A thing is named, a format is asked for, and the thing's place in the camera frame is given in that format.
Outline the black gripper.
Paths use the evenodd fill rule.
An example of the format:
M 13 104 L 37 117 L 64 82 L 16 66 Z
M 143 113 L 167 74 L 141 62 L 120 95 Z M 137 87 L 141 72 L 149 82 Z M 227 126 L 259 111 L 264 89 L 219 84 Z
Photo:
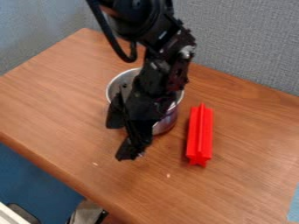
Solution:
M 107 128 L 125 128 L 127 138 L 116 151 L 116 160 L 135 160 L 153 140 L 153 126 L 176 102 L 176 93 L 188 82 L 187 59 L 171 65 L 160 59 L 145 59 L 139 75 L 133 78 L 128 96 L 119 91 L 107 111 Z

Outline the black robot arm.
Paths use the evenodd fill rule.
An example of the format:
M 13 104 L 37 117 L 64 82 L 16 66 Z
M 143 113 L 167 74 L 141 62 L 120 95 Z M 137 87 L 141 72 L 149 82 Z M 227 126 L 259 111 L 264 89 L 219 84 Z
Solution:
M 85 0 L 117 57 L 144 64 L 131 87 L 121 87 L 109 103 L 107 127 L 125 129 L 116 159 L 133 160 L 153 140 L 153 126 L 167 114 L 188 83 L 196 40 L 174 15 L 172 0 Z

